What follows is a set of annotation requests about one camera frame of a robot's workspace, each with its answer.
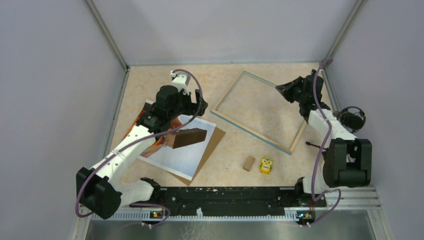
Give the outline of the wooden picture frame blue edges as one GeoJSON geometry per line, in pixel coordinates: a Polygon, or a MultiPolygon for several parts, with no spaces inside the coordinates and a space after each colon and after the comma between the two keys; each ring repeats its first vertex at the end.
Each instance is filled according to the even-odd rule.
{"type": "Polygon", "coordinates": [[[242,70],[211,113],[291,155],[306,123],[299,114],[298,104],[285,100],[276,86],[297,77],[296,74],[283,74],[268,78],[242,70]]]}

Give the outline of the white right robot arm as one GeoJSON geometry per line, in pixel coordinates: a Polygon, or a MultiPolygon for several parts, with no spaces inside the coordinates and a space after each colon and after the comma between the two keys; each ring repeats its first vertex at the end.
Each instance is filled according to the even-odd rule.
{"type": "Polygon", "coordinates": [[[289,103],[299,104],[306,123],[323,138],[310,177],[301,177],[293,200],[307,206],[337,188],[361,188],[371,182],[372,143],[349,132],[322,101],[324,79],[317,71],[281,85],[276,90],[289,103]]]}

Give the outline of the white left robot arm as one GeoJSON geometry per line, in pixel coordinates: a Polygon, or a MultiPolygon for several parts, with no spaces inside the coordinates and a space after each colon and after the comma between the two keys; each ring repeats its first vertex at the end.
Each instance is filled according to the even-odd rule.
{"type": "Polygon", "coordinates": [[[96,214],[110,218],[120,207],[143,201],[154,207],[160,202],[160,193],[147,180],[120,184],[119,180],[131,164],[148,147],[162,136],[173,133],[180,127],[172,127],[172,121],[181,115],[190,119],[202,116],[208,107],[203,90],[195,90],[196,101],[192,102],[188,87],[176,84],[162,86],[156,94],[151,108],[143,112],[129,133],[105,158],[90,168],[82,167],[76,174],[75,214],[85,218],[96,214]]]}

